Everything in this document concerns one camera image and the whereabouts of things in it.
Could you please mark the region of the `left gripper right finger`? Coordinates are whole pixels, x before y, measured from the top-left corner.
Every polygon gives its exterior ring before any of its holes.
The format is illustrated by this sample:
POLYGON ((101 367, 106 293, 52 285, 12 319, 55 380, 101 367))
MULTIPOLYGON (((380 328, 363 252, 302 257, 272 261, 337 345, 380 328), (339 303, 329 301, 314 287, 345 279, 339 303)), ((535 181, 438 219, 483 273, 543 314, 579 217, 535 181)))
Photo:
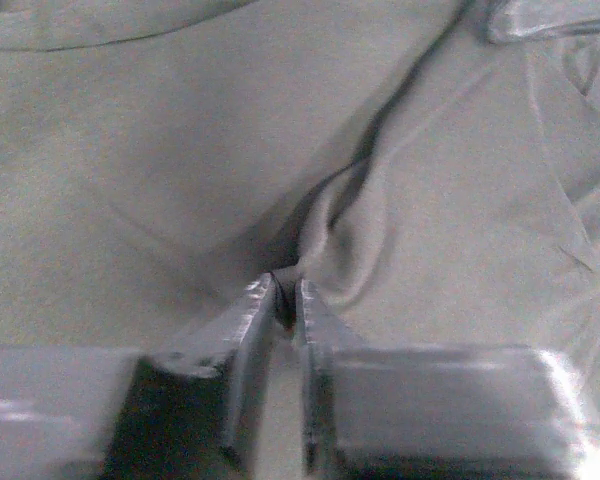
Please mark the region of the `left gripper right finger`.
POLYGON ((600 415, 562 354, 367 343, 295 287, 303 454, 314 479, 576 479, 600 415))

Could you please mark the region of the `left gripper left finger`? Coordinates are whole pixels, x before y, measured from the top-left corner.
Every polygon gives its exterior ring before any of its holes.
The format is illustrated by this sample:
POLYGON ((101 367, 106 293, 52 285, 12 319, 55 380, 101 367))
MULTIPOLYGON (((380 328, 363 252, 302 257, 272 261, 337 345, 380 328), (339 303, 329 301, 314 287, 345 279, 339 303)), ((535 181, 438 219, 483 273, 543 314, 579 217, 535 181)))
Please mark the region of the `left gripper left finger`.
POLYGON ((265 274, 154 352, 0 346, 0 479, 251 477, 276 296, 265 274))

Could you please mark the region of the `black long sleeve shirt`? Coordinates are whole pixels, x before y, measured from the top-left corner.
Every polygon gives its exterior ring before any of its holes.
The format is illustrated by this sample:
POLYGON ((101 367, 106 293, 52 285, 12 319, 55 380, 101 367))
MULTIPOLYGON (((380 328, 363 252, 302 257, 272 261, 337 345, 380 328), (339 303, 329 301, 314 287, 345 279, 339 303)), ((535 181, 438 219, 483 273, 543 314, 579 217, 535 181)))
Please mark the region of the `black long sleeve shirt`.
POLYGON ((382 348, 560 353, 600 415, 600 1, 0 1, 0 346, 154 352, 265 274, 246 479, 314 479, 302 280, 382 348))

